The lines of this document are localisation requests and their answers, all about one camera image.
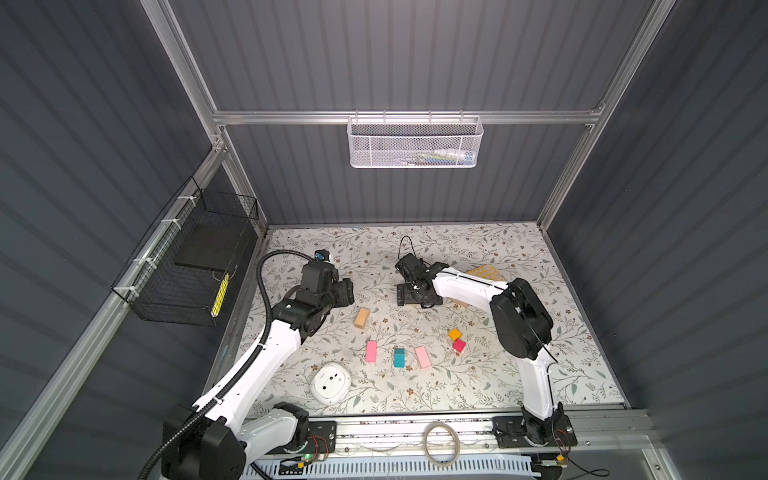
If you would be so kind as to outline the arched natural wood block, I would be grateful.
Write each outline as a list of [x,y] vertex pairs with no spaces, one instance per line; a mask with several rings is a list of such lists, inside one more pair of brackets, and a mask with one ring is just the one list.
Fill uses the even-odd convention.
[[361,308],[354,320],[353,325],[358,329],[363,329],[370,315],[371,315],[371,311],[369,309]]

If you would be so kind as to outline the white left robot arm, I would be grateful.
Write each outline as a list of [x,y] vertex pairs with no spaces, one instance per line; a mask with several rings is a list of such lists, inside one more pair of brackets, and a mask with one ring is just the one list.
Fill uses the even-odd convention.
[[176,408],[164,421],[162,444],[140,478],[158,468],[164,479],[238,479],[276,448],[305,446],[309,415],[300,407],[280,402],[257,420],[247,418],[281,365],[334,309],[354,302],[352,281],[340,278],[328,251],[303,258],[299,285],[265,305],[264,328],[246,353],[191,406]]

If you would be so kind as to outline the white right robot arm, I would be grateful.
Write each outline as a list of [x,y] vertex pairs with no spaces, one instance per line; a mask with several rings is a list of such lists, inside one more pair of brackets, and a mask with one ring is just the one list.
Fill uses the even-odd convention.
[[557,360],[548,345],[554,321],[526,280],[492,281],[442,262],[428,264],[413,253],[401,257],[395,268],[404,279],[397,286],[400,306],[432,308],[449,298],[491,317],[501,346],[516,358],[523,391],[518,429],[530,445],[565,449],[578,444],[553,386],[551,367]]

